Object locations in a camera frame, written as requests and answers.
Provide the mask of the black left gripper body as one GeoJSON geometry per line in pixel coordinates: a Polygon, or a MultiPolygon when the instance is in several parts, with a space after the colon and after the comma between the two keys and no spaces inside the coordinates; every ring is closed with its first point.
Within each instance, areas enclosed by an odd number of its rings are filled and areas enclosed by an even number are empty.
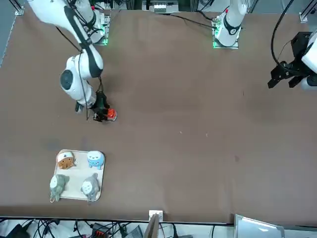
{"type": "Polygon", "coordinates": [[[313,72],[302,61],[302,57],[304,56],[304,53],[306,52],[311,34],[312,32],[299,32],[291,40],[291,47],[292,47],[294,59],[290,63],[287,63],[285,61],[280,62],[284,66],[285,74],[288,77],[308,76],[309,74],[313,72]]]}

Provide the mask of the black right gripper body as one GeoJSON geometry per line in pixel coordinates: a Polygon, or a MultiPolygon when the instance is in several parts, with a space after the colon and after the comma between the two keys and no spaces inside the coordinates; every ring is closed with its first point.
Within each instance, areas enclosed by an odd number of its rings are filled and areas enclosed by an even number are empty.
{"type": "Polygon", "coordinates": [[[96,101],[91,107],[91,110],[95,113],[106,113],[107,110],[107,97],[103,91],[96,92],[96,101]]]}

